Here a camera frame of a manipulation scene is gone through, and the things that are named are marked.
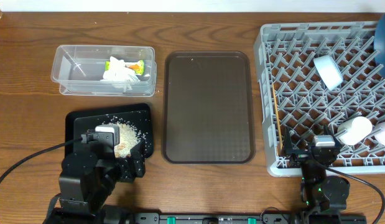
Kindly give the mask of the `green yellow snack wrapper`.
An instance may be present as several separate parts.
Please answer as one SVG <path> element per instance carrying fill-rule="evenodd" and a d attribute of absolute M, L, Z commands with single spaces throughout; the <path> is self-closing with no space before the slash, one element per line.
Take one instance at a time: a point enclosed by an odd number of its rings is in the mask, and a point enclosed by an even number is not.
<path fill-rule="evenodd" d="M 110 66 L 114 64 L 114 62 L 106 61 L 105 62 L 105 70 L 109 70 Z M 137 62 L 124 62 L 123 60 L 121 61 L 121 64 L 124 67 L 130 68 L 135 71 L 136 75 L 142 75 L 145 70 L 145 63 L 143 60 L 139 60 Z"/>

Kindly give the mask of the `pile of cooked rice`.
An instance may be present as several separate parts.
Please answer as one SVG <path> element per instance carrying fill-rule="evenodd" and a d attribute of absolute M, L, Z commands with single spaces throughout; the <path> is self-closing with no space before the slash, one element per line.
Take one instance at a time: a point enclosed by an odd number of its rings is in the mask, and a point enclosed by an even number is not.
<path fill-rule="evenodd" d="M 138 129 L 130 121 L 114 116 L 110 122 L 103 124 L 117 125 L 120 132 L 120 142 L 114 147 L 116 157 L 126 158 L 130 155 L 130 150 L 142 140 L 146 140 L 146 134 Z"/>

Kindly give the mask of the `pink plastic cup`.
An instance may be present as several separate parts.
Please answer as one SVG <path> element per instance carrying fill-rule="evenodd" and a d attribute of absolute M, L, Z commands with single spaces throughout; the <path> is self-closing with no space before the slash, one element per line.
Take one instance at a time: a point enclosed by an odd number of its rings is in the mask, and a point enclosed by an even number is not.
<path fill-rule="evenodd" d="M 374 137 L 378 143 L 385 146 L 385 121 L 375 125 L 375 129 L 381 129 Z"/>

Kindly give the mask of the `wooden chopstick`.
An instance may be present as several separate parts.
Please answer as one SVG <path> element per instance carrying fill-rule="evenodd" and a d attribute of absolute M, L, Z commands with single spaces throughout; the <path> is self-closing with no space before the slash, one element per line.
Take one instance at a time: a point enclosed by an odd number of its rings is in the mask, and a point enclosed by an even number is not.
<path fill-rule="evenodd" d="M 273 83 L 272 83 L 272 96 L 273 96 L 273 100 L 274 100 L 274 112 L 276 115 L 277 132 L 279 135 L 279 149 L 281 150 L 283 148 L 282 131 L 281 131 L 281 124 L 280 124 L 280 120 L 279 120 L 279 110 L 278 110 L 278 105 L 277 105 L 276 90 L 274 88 Z"/>

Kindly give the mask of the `light blue bowl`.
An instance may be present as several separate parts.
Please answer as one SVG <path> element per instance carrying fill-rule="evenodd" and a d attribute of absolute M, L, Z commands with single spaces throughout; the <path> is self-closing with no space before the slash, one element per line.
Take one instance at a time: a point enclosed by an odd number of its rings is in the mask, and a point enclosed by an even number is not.
<path fill-rule="evenodd" d="M 343 82 L 338 65 L 330 55 L 314 58 L 315 68 L 329 90 L 334 90 Z"/>

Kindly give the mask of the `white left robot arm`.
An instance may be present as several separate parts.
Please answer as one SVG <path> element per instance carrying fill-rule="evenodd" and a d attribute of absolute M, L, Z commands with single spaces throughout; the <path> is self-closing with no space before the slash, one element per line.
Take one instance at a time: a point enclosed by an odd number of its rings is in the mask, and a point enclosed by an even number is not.
<path fill-rule="evenodd" d="M 118 182 L 132 183 L 146 173 L 145 142 L 125 158 L 107 158 L 92 150 L 74 152 L 62 161 L 60 193 L 49 204 L 44 223 L 135 223 L 125 208 L 106 205 Z"/>

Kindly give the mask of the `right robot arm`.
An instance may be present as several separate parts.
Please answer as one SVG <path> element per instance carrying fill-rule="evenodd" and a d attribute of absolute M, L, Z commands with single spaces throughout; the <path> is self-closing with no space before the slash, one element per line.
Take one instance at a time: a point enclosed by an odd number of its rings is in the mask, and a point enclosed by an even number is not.
<path fill-rule="evenodd" d="M 302 171 L 300 198 L 305 210 L 292 214 L 289 223 L 341 223 L 340 212 L 346 209 L 350 183 L 339 176 L 327 176 L 327 169 L 336 161 L 341 143 L 324 127 L 324 134 L 315 136 L 305 149 L 292 145 L 290 128 L 285 128 L 282 151 L 292 167 Z"/>

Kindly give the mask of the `cream plastic cup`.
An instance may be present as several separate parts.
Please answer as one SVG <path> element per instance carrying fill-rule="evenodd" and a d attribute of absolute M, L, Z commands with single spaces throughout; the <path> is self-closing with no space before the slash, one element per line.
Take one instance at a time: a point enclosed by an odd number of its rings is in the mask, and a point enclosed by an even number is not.
<path fill-rule="evenodd" d="M 353 146 L 363 140 L 373 130 L 370 120 L 364 116 L 358 116 L 345 121 L 338 127 L 338 133 L 346 132 L 339 137 L 339 140 L 346 145 Z"/>

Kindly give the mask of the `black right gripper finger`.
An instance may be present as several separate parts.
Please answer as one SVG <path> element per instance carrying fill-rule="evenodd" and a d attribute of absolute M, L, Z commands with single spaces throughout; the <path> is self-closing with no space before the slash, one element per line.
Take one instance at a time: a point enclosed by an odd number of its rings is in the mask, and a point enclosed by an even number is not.
<path fill-rule="evenodd" d="M 284 143 L 283 143 L 283 148 L 282 150 L 284 152 L 292 152 L 293 150 L 293 144 L 292 144 L 292 139 L 290 136 L 290 128 L 288 126 L 285 127 L 285 135 L 284 135 Z"/>
<path fill-rule="evenodd" d="M 323 132 L 325 136 L 325 143 L 324 146 L 332 146 L 336 148 L 341 148 L 341 143 L 335 135 L 330 131 L 329 127 L 327 125 L 323 125 Z"/>

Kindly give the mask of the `white tissue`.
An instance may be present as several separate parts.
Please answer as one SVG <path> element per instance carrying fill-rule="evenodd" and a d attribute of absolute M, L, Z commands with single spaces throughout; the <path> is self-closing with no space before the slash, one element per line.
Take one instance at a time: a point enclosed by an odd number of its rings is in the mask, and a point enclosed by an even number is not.
<path fill-rule="evenodd" d="M 131 88 L 130 83 L 132 82 L 140 82 L 139 77 L 141 75 L 136 75 L 134 70 L 124 67 L 121 64 L 122 60 L 110 56 L 109 61 L 114 62 L 114 64 L 110 66 L 109 70 L 104 71 L 101 81 L 112 82 L 115 88 L 125 89 Z"/>

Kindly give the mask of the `dark blue plate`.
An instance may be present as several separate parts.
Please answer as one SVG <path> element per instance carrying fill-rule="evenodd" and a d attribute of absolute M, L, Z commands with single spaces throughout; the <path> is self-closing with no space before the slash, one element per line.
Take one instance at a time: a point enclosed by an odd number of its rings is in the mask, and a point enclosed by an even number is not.
<path fill-rule="evenodd" d="M 382 15 L 376 25 L 374 33 L 374 50 L 379 53 L 375 56 L 375 62 L 377 65 L 383 65 L 380 74 L 385 78 L 385 14 Z"/>

